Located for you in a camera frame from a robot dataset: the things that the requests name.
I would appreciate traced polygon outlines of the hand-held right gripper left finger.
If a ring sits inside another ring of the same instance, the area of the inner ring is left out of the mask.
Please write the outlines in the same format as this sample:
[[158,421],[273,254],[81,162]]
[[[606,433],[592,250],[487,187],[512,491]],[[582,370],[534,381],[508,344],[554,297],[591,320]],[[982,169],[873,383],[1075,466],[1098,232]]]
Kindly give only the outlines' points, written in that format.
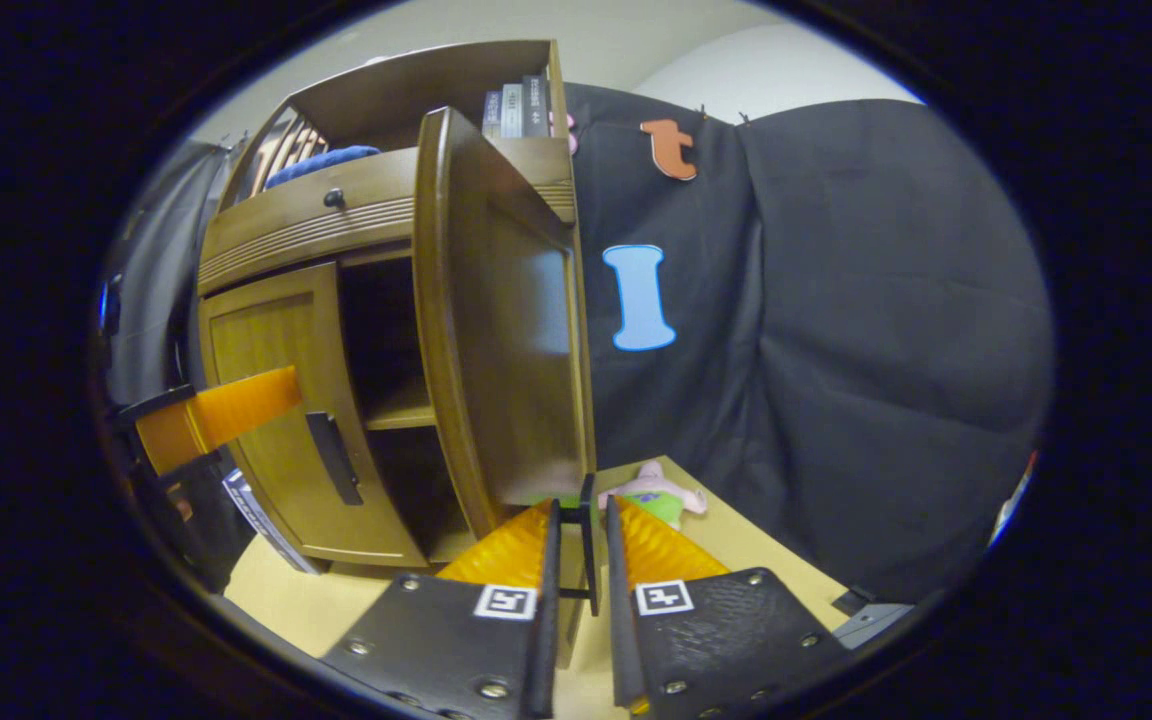
[[325,664],[420,719],[550,719],[561,536],[550,498],[442,571],[392,579]]

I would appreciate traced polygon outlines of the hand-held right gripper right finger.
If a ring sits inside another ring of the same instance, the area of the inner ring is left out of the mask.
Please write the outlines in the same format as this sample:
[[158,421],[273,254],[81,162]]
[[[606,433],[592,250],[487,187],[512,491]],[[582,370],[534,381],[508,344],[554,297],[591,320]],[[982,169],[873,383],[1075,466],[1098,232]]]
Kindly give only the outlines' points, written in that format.
[[634,719],[755,719],[849,664],[770,568],[732,571],[626,498],[604,518],[614,702]]

